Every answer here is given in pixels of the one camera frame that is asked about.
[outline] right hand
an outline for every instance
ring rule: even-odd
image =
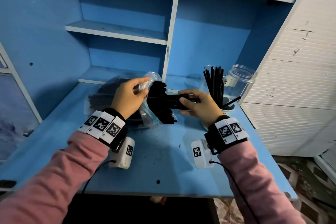
[[[193,103],[186,98],[180,98],[180,102],[190,109],[190,111],[181,110],[180,113],[184,115],[190,115],[198,117],[203,121],[206,127],[214,124],[216,120],[223,115],[218,105],[212,99],[210,94],[207,94],[199,90],[180,90],[179,94],[192,94],[192,97],[197,97],[200,99],[200,103]]]

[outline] left hand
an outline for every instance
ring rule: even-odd
[[[111,108],[119,112],[125,120],[135,113],[141,106],[142,101],[148,94],[148,89],[139,92],[134,86],[149,81],[149,77],[135,78],[120,84],[115,92]]]

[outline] pink sleeve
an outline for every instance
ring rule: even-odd
[[[76,131],[33,178],[0,203],[0,223],[61,223],[73,196],[105,160],[109,148]]]
[[[230,147],[219,154],[218,159],[233,175],[260,223],[305,224],[300,213],[279,190],[271,173],[259,162],[250,141]],[[230,177],[229,181],[245,223],[255,223]]]

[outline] black cable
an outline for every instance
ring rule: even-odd
[[[105,166],[107,163],[111,163],[111,162],[115,163],[116,161],[115,161],[115,160],[109,160],[109,161],[106,161],[106,162],[104,162],[103,164],[101,164],[101,165],[96,169],[96,171],[93,173],[93,175],[91,176],[91,178],[87,180],[87,182],[86,182],[86,184],[85,184],[85,186],[84,186],[84,188],[83,188],[83,190],[82,190],[82,194],[84,194],[84,191],[85,191],[87,185],[89,184],[89,182],[91,181],[91,179],[92,179],[92,177],[95,175],[95,173],[96,173],[101,167],[103,167],[103,166]]]
[[[258,219],[257,219],[257,216],[255,216],[254,212],[252,211],[251,206],[249,205],[249,203],[247,202],[247,200],[246,200],[246,198],[244,197],[243,193],[241,192],[240,188],[238,187],[238,184],[236,183],[236,181],[235,181],[235,179],[233,178],[233,175],[231,174],[231,172],[229,171],[229,169],[227,169],[223,164],[221,164],[221,163],[219,163],[219,162],[216,162],[216,161],[209,161],[209,163],[216,163],[216,164],[219,164],[219,165],[221,165],[221,166],[224,168],[225,171],[227,171],[227,173],[230,175],[230,177],[231,177],[233,183],[235,184],[235,186],[236,186],[236,188],[237,188],[237,190],[238,190],[240,196],[243,198],[245,204],[246,204],[247,207],[250,209],[250,211],[251,211],[251,213],[252,213],[252,215],[253,215],[253,217],[254,217],[254,220],[256,221],[256,223],[260,224],[260,222],[259,222]]]

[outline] bundle of black straws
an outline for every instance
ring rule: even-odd
[[[230,102],[223,105],[223,95],[224,95],[224,69],[222,67],[211,67],[211,72],[206,69],[203,71],[205,81],[207,82],[209,93],[212,99],[216,102],[219,108],[223,109],[230,104],[238,101],[241,97],[237,97]]]

